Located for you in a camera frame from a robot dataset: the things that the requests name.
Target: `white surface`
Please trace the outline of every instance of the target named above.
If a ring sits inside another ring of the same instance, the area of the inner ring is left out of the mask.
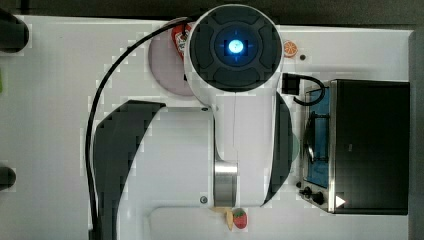
[[[0,161],[17,173],[15,187],[0,193],[0,238],[87,239],[82,153],[90,103],[113,60],[159,22],[36,16],[24,21],[32,30],[30,47],[0,56]],[[324,80],[408,80],[409,31],[280,30],[298,45],[298,54],[307,56],[303,62],[286,59],[285,71]],[[146,46],[113,74],[98,119],[129,98],[200,105],[194,97],[176,97],[153,81]],[[247,233],[230,233],[222,216],[209,210],[161,209],[151,219],[153,239],[407,239],[406,216],[334,216],[312,208],[292,186],[297,165],[296,160],[288,184],[268,208],[249,209]]]
[[[118,240],[152,239],[149,217],[157,208],[213,207],[212,129],[210,110],[162,108],[155,115],[119,203]]]

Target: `blue light indicator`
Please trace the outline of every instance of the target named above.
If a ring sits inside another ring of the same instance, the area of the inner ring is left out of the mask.
[[[232,53],[240,53],[243,51],[243,43],[240,40],[232,40],[230,44],[228,44],[228,49]]]

